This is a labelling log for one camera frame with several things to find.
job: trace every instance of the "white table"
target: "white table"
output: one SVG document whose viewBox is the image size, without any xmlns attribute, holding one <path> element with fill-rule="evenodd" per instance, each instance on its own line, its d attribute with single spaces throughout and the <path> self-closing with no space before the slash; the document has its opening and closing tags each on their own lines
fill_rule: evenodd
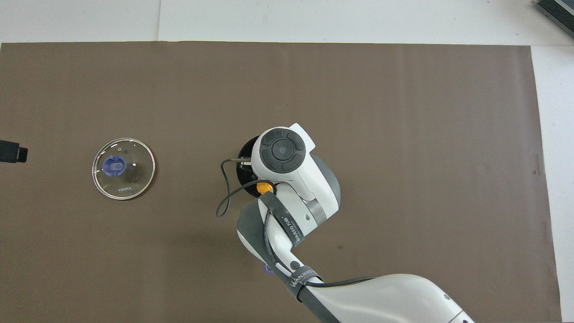
<svg viewBox="0 0 574 323">
<path fill-rule="evenodd" d="M 0 43 L 531 45 L 562 318 L 574 321 L 574 39 L 531 0 L 2 0 Z"/>
</svg>

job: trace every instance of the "small purple object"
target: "small purple object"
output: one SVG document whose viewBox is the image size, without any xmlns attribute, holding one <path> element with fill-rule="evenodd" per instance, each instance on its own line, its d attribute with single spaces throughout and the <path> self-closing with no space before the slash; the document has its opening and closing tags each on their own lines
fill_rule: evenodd
<svg viewBox="0 0 574 323">
<path fill-rule="evenodd" d="M 269 267 L 267 264 L 264 264 L 264 265 L 263 265 L 263 270 L 265 270 L 265 273 L 268 274 L 268 275 L 273 275 L 273 274 L 274 274 L 274 272 L 273 272 L 273 270 L 271 269 L 271 267 Z"/>
<path fill-rule="evenodd" d="M 102 164 L 102 170 L 109 177 L 120 176 L 126 171 L 126 160 L 122 156 L 108 156 Z"/>
</svg>

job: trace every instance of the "blue plastic piece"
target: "blue plastic piece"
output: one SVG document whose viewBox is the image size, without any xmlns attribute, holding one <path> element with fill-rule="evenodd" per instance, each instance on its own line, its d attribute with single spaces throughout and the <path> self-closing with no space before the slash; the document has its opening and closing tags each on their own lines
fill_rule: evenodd
<svg viewBox="0 0 574 323">
<path fill-rule="evenodd" d="M 120 176 L 126 171 L 126 160 L 122 156 L 108 156 L 104 160 L 102 168 L 104 174 L 109 177 Z"/>
<path fill-rule="evenodd" d="M 271 267 L 267 266 L 267 264 L 263 265 L 263 270 L 265 270 L 266 274 L 273 275 L 273 270 L 271 269 Z"/>
</svg>

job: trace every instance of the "black cable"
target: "black cable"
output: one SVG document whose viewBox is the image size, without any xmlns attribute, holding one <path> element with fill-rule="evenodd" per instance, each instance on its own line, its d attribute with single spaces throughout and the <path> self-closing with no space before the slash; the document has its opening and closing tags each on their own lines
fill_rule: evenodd
<svg viewBox="0 0 574 323">
<path fill-rule="evenodd" d="M 269 218 L 271 217 L 270 215 L 271 215 L 271 210 L 267 209 L 267 213 L 265 214 L 265 221 L 263 222 L 263 240 L 265 242 L 265 248 L 267 249 L 267 253 L 269 254 L 269 256 L 271 256 L 271 258 L 275 259 L 275 261 L 277 263 L 282 265 L 283 268 L 285 270 L 287 270 L 287 272 L 290 272 L 289 267 L 287 267 L 287 265 L 281 260 L 281 258 L 279 258 L 277 256 L 277 254 L 273 250 L 273 247 L 269 243 L 269 236 L 267 235 L 267 228 L 269 227 Z"/>
<path fill-rule="evenodd" d="M 341 280 L 340 282 L 335 282 L 335 283 L 311 283 L 311 282 L 306 282 L 305 286 L 310 286 L 310 287 L 336 287 L 336 286 L 346 286 L 346 285 L 351 285 L 351 284 L 356 284 L 356 283 L 360 283 L 360 282 L 364 282 L 367 280 L 371 280 L 373 278 L 377 278 L 378 276 L 368 276 L 368 277 L 361 277 L 361 278 L 355 278 L 355 279 L 347 279 L 347 280 Z"/>
<path fill-rule="evenodd" d="M 258 179 L 258 180 L 252 180 L 251 182 L 245 184 L 245 185 L 241 185 L 240 188 L 234 190 L 233 192 L 230 192 L 230 187 L 229 187 L 229 179 L 227 178 L 227 174 L 225 173 L 225 169 L 223 168 L 223 165 L 225 165 L 228 162 L 236 162 L 236 163 L 240 163 L 242 161 L 242 159 L 226 159 L 224 161 L 221 162 L 221 172 L 223 174 L 223 178 L 225 179 L 225 184 L 227 186 L 227 196 L 225 198 L 223 198 L 223 200 L 221 201 L 221 203 L 219 204 L 219 206 L 217 207 L 217 209 L 215 210 L 215 215 L 218 218 L 223 217 L 227 211 L 229 210 L 229 207 L 231 205 L 231 197 L 235 194 L 237 194 L 238 192 L 240 192 L 241 190 L 245 189 L 246 187 L 249 187 L 251 185 L 255 185 L 257 183 L 267 183 L 269 185 L 272 186 L 273 188 L 273 194 L 277 195 L 277 188 L 275 187 L 275 183 L 271 182 L 270 180 L 265 180 L 265 179 Z M 225 209 L 223 210 L 223 213 L 220 215 L 219 214 L 219 209 L 221 209 L 221 207 L 223 206 L 223 204 L 227 202 L 227 204 L 225 205 Z"/>
</svg>

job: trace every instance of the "black object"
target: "black object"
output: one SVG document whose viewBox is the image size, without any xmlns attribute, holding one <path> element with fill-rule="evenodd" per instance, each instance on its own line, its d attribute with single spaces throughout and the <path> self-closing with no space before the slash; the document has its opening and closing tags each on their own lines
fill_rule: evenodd
<svg viewBox="0 0 574 323">
<path fill-rule="evenodd" d="M 285 174 L 296 170 L 303 164 L 305 143 L 295 131 L 276 128 L 261 138 L 259 154 L 268 169 Z"/>
<path fill-rule="evenodd" d="M 237 158 L 251 158 L 251 152 L 253 150 L 253 146 L 255 146 L 255 142 L 257 141 L 259 136 L 253 137 L 249 140 L 241 150 L 239 151 L 239 156 Z M 243 165 L 241 163 L 237 163 L 237 180 L 241 185 L 245 185 L 252 180 L 257 180 L 257 175 L 253 172 L 253 169 L 250 165 Z M 252 197 L 260 197 L 261 193 L 257 191 L 257 186 L 249 186 L 245 188 L 245 191 L 249 193 Z"/>
<path fill-rule="evenodd" d="M 19 143 L 0 140 L 0 162 L 25 163 L 28 158 L 28 148 L 20 147 Z"/>
<path fill-rule="evenodd" d="M 540 0 L 536 8 L 574 37 L 574 0 Z"/>
</svg>

